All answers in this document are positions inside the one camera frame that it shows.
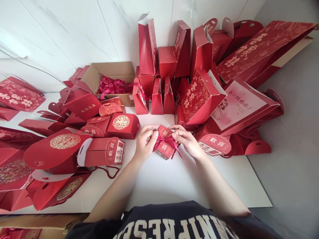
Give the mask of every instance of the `gold circular emblem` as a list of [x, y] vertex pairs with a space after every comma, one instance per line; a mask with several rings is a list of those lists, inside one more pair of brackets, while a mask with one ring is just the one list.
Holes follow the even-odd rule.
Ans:
[[117, 116], [113, 120], [113, 127], [118, 130], [125, 129], [127, 126], [129, 126], [129, 124], [130, 118], [125, 115]]
[[66, 186], [56, 197], [57, 201], [61, 201], [62, 199], [69, 196], [72, 192], [74, 192], [82, 183], [83, 178], [78, 178], [74, 180], [72, 183], [70, 183], [68, 186]]
[[50, 146], [56, 149], [66, 149], [77, 145], [81, 141], [76, 134], [62, 134], [51, 140]]
[[30, 174], [32, 171], [23, 160], [7, 163], [0, 168], [0, 183], [12, 183]]
[[40, 234], [41, 229], [31, 229], [23, 239], [35, 239]]

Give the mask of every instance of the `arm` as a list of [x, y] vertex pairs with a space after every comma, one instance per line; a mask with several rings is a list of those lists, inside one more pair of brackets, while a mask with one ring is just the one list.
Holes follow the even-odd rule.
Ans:
[[173, 125], [173, 138], [184, 145], [195, 160], [211, 209], [216, 215], [244, 216], [249, 212], [243, 201], [223, 178], [212, 160], [201, 149], [194, 136], [180, 125]]
[[157, 125], [146, 125], [142, 128], [137, 138], [133, 158], [99, 199], [89, 217], [84, 222], [96, 222], [101, 219], [116, 220], [121, 218], [130, 199], [139, 171], [153, 151], [158, 137], [158, 131], [153, 133], [153, 129], [157, 127]]

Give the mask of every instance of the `cartoon couple illustration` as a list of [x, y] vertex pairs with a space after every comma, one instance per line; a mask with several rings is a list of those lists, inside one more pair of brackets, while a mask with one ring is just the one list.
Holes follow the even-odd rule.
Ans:
[[215, 109], [215, 111], [212, 113], [212, 117], [214, 117], [214, 119], [216, 120], [220, 120], [222, 118], [222, 115], [227, 115], [227, 108], [228, 103], [227, 103], [227, 99], [224, 99], [219, 106], [217, 107], [217, 109]]

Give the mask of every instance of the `black t-shirt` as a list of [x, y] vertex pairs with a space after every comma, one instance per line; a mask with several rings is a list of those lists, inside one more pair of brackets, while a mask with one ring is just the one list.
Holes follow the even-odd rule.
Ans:
[[77, 224], [65, 239], [280, 238], [249, 214], [217, 218], [194, 201], [134, 207], [122, 220]]

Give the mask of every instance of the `brown cardboard box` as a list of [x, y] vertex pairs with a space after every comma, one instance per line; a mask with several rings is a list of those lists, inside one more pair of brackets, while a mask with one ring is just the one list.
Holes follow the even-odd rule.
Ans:
[[[132, 62], [102, 62], [92, 63], [81, 81], [85, 82], [90, 90], [96, 95], [100, 87], [101, 75], [111, 77], [112, 79], [122, 79], [125, 82], [133, 83], [135, 78], [135, 72], [132, 66]], [[107, 94], [108, 99], [119, 96], [123, 104], [127, 107], [134, 106], [134, 100], [132, 94]]]
[[87, 216], [87, 213], [3, 216], [0, 228], [42, 229], [39, 239], [63, 239], [75, 224]]

